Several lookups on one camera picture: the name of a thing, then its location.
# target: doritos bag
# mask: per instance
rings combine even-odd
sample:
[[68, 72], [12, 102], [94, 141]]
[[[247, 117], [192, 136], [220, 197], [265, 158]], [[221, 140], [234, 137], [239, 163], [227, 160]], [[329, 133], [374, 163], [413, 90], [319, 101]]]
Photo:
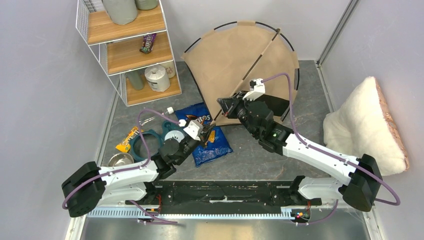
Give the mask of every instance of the doritos bag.
[[[212, 121], [211, 115], [203, 102], [176, 110], [175, 114], [178, 119], [197, 120], [203, 125], [207, 125]], [[199, 167], [204, 163], [209, 163], [214, 159], [232, 152], [233, 150], [225, 138], [223, 131], [219, 126], [216, 126], [209, 136], [206, 147], [198, 146], [193, 151], [194, 163], [196, 167]]]

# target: white wire shelf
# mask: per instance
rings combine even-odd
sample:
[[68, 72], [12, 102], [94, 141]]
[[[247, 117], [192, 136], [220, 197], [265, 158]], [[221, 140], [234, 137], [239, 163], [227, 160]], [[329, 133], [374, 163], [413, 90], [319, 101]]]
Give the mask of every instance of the white wire shelf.
[[[152, 10], [139, 10], [133, 22], [118, 25], [109, 18], [102, 0], [77, 0], [75, 27], [126, 106], [182, 93], [178, 71], [164, 92], [153, 91], [144, 77], [144, 68], [175, 59], [162, 3], [158, 1], [159, 5]], [[149, 54], [141, 53], [141, 36], [152, 33], [157, 33], [153, 51]], [[130, 71], [139, 72], [144, 81], [143, 89], [135, 90], [132, 87], [126, 78], [126, 73]]]
[[144, 87], [141, 90], [135, 90], [133, 88], [130, 81], [127, 79], [125, 73], [121, 73], [119, 75], [120, 89], [122, 92], [121, 97], [125, 105], [128, 107], [138, 105], [138, 104], [148, 103], [148, 102], [159, 100], [159, 99], [164, 99], [164, 98], [179, 95], [182, 93], [177, 75], [169, 79], [170, 86], [166, 91], [157, 92], [157, 91], [153, 91], [150, 88], [144, 76], [143, 69], [139, 69], [138, 74], [140, 74], [144, 84]]
[[161, 4], [152, 10], [138, 10], [134, 21], [118, 25], [112, 22], [101, 0], [78, 0], [76, 28], [88, 45], [110, 43], [167, 30]]

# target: wooden shelf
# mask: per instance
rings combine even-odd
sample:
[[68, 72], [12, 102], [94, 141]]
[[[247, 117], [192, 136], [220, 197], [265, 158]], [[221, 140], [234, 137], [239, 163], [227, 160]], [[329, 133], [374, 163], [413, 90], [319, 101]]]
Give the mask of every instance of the wooden shelf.
[[111, 74], [125, 72], [144, 66], [173, 60], [166, 32], [156, 35], [153, 50], [140, 52], [143, 38], [136, 37], [107, 45], [107, 72]]
[[126, 79], [126, 102], [128, 106], [166, 98], [181, 93], [177, 75], [169, 79], [170, 86], [163, 92], [153, 91], [147, 83], [144, 74], [141, 74], [141, 79], [144, 83], [144, 87], [141, 90], [135, 90], [131, 85], [130, 80], [128, 80], [128, 78]]
[[147, 33], [164, 31], [165, 21], [161, 5], [152, 10], [138, 10], [137, 18], [125, 25], [112, 22], [106, 11], [88, 16], [88, 44], [99, 44]]

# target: white fluffy cushion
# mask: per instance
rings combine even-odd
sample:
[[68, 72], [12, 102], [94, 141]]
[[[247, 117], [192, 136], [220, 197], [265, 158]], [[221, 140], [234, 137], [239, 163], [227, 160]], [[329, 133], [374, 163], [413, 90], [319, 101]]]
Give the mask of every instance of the white fluffy cushion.
[[383, 176], [409, 168], [404, 145], [374, 77], [367, 77], [339, 110], [329, 113], [323, 127], [329, 149], [357, 157], [368, 154], [375, 158]]

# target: stainless steel bowl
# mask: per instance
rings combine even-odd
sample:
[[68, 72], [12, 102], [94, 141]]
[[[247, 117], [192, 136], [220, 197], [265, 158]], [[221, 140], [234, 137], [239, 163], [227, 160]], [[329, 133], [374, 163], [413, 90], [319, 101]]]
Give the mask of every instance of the stainless steel bowl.
[[118, 167], [128, 164], [133, 164], [134, 158], [131, 156], [131, 154], [126, 152], [120, 152], [118, 154], [115, 154], [112, 158], [109, 160], [109, 167]]

